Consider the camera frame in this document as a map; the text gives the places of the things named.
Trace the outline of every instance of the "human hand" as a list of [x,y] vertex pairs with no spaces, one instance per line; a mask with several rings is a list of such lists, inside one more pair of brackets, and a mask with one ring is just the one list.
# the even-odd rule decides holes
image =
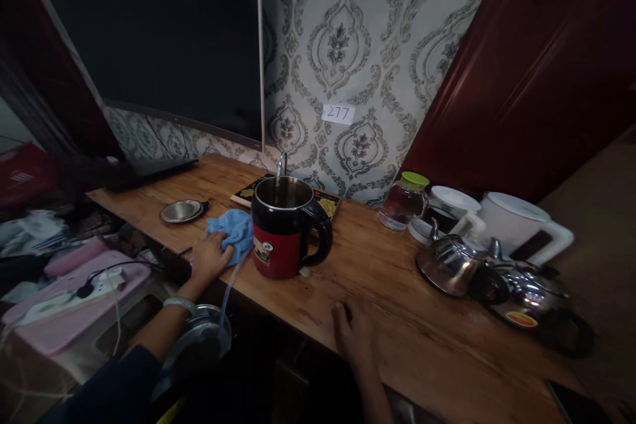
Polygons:
[[354,374],[367,376],[377,372],[376,328],[366,311],[366,304],[361,299],[347,297],[336,302],[332,315],[336,344]]
[[210,234],[204,231],[192,248],[191,280],[204,288],[221,274],[232,258],[233,245],[228,245],[224,252],[221,250],[221,243],[225,237],[227,234],[223,232],[214,231]]

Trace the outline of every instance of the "damask wallpaper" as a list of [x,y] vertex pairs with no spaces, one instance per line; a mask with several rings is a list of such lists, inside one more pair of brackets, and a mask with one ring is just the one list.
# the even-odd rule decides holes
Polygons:
[[[214,152],[272,171],[286,150],[293,176],[379,206],[480,2],[263,0],[264,154],[167,121],[150,118],[151,128],[142,115],[103,112],[132,158]],[[325,103],[356,105],[353,124],[322,121]]]

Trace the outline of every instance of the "pink cloth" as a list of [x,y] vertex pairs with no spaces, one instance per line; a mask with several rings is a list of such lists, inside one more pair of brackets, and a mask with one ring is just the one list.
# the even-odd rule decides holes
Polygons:
[[44,273],[53,276],[64,276],[109,249],[104,239],[96,235],[77,250],[73,250],[69,254],[49,262],[44,267]]

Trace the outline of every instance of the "television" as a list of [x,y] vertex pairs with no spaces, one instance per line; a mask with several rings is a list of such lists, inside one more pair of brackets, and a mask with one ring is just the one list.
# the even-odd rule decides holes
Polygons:
[[261,0],[50,0],[104,102],[261,150]]

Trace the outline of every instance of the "number label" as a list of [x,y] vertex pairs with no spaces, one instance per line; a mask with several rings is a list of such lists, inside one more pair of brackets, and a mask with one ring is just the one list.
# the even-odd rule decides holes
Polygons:
[[353,118],[356,114],[356,107],[352,105],[336,106],[336,105],[324,105],[323,106],[323,121],[331,121],[332,123],[340,124],[352,124]]

